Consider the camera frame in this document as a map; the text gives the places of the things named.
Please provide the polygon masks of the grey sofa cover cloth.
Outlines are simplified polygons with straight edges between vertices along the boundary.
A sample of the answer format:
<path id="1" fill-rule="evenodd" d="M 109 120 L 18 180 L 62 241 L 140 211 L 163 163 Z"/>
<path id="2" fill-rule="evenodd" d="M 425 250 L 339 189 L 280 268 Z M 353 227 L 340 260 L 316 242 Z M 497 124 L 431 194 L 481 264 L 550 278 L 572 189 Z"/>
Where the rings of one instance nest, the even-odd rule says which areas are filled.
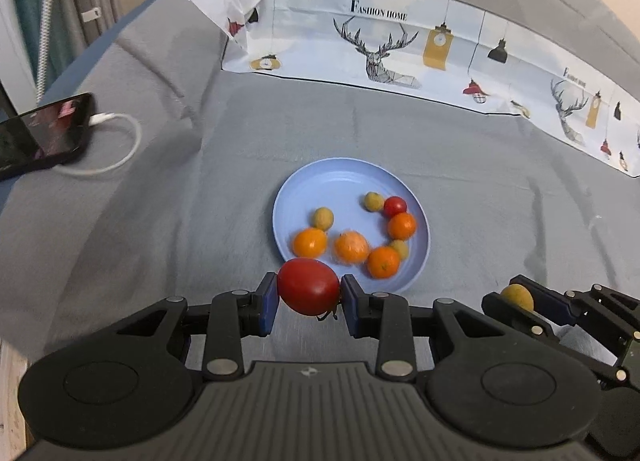
<path id="1" fill-rule="evenodd" d="M 544 135 L 406 96 L 221 69 L 224 38 L 186 0 L 151 0 L 51 88 L 139 118 L 111 175 L 53 171 L 1 187 L 1 335 L 37 359 L 159 299 L 207 303 L 275 269 L 271 207 L 324 157 L 391 170 L 433 241 L 414 304 L 471 307 L 517 273 L 639 291 L 639 184 Z"/>

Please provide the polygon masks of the black smartphone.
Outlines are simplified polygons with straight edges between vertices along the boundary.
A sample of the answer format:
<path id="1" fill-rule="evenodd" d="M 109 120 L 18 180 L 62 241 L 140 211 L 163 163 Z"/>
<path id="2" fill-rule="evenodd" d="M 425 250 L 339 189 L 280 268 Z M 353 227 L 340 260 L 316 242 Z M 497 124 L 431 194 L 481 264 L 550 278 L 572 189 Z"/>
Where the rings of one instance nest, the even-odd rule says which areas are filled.
<path id="1" fill-rule="evenodd" d="M 93 114 L 94 96 L 82 93 L 2 121 L 1 181 L 79 158 Z"/>

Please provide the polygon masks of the yellow-green small fruit one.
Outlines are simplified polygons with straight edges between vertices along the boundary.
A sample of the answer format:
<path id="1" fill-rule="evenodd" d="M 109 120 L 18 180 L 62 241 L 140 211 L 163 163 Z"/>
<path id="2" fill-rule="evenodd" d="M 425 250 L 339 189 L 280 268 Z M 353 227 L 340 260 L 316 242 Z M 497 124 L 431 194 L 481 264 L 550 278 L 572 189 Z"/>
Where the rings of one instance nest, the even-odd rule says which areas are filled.
<path id="1" fill-rule="evenodd" d="M 378 192 L 367 192 L 363 198 L 363 205 L 369 212 L 380 212 L 384 208 L 385 198 Z"/>

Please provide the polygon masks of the red cherry tomato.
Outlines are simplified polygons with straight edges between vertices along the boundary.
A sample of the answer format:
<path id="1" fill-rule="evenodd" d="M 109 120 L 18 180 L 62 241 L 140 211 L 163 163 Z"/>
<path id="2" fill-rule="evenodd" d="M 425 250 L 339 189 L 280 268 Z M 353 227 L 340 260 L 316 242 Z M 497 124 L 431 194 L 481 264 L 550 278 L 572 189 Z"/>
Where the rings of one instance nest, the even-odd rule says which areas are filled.
<path id="1" fill-rule="evenodd" d="M 340 281 L 334 271 L 316 259 L 290 259 L 277 273 L 282 301 L 296 313 L 321 317 L 340 302 Z"/>
<path id="2" fill-rule="evenodd" d="M 398 196 L 388 197 L 383 204 L 383 213 L 389 220 L 398 214 L 406 213 L 407 210 L 407 202 Z"/>

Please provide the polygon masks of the yellow-green small fruit three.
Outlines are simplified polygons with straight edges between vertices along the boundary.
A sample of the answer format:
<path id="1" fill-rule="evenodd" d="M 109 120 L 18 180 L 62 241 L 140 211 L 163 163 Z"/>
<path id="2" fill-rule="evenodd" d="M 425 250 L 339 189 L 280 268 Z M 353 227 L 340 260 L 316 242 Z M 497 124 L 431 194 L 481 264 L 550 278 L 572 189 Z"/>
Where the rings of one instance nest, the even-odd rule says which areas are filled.
<path id="1" fill-rule="evenodd" d="M 406 241 L 399 239 L 393 240 L 390 243 L 390 247 L 392 247 L 397 252 L 401 261 L 405 261 L 406 259 L 408 259 L 410 250 Z"/>

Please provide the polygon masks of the deer print white cloth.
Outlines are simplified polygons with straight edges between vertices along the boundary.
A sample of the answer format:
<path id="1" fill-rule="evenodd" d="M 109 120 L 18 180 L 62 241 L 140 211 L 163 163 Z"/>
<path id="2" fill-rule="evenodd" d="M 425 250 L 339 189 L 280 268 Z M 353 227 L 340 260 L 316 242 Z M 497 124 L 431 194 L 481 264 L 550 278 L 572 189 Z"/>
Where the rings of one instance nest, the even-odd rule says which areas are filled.
<path id="1" fill-rule="evenodd" d="M 521 117 L 639 173 L 639 44 L 598 0 L 189 0 L 237 73 Z"/>

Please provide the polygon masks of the yellow-green small fruit two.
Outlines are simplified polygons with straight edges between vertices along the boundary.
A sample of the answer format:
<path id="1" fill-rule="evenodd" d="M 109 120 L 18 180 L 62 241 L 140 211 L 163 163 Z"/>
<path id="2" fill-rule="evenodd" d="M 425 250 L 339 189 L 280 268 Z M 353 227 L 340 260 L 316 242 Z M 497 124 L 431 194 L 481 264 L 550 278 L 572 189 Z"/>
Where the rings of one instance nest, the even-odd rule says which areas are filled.
<path id="1" fill-rule="evenodd" d="M 328 231 L 334 223 L 334 214 L 327 207 L 320 207 L 312 215 L 312 226 L 322 231 Z"/>

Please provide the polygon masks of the blue plastic plate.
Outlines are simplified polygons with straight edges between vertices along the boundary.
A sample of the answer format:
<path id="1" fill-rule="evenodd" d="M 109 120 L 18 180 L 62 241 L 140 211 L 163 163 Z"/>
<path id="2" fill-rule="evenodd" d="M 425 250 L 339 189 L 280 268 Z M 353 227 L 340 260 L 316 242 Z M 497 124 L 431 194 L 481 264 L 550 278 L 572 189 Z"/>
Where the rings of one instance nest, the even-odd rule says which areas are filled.
<path id="1" fill-rule="evenodd" d="M 416 233 L 408 240 L 408 259 L 402 261 L 398 273 L 388 279 L 374 279 L 366 265 L 344 264 L 334 254 L 334 240 L 344 231 L 360 233 L 370 247 L 390 241 L 386 217 L 364 207 L 364 196 L 368 192 L 377 192 L 385 198 L 400 197 L 418 223 Z M 320 259 L 331 266 L 337 276 L 351 273 L 369 293 L 401 293 L 418 280 L 430 254 L 430 225 L 420 201 L 398 177 L 381 166 L 354 158 L 321 159 L 295 171 L 280 187 L 272 209 L 273 238 L 285 261 L 294 257 L 294 237 L 311 225 L 314 211 L 320 208 L 327 208 L 334 215 L 328 230 L 328 248 Z"/>

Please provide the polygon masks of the large orange tangerine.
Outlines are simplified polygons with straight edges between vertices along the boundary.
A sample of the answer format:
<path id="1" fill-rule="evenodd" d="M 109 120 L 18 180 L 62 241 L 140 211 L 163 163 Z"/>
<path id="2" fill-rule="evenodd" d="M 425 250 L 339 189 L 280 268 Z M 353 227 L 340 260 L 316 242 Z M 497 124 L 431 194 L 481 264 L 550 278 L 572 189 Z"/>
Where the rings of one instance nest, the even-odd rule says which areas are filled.
<path id="1" fill-rule="evenodd" d="M 367 271 L 373 279 L 388 279 L 398 272 L 401 258 L 393 247 L 376 247 L 367 258 Z"/>

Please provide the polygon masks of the yellow-green small fruit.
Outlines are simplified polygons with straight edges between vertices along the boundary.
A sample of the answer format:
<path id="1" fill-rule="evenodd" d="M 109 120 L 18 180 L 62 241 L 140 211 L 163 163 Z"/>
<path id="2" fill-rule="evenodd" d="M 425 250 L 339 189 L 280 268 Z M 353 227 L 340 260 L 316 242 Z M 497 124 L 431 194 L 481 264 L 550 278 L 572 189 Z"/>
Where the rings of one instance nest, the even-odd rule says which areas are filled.
<path id="1" fill-rule="evenodd" d="M 525 311 L 533 311 L 535 302 L 532 293 L 520 283 L 511 283 L 501 291 L 501 295 Z"/>

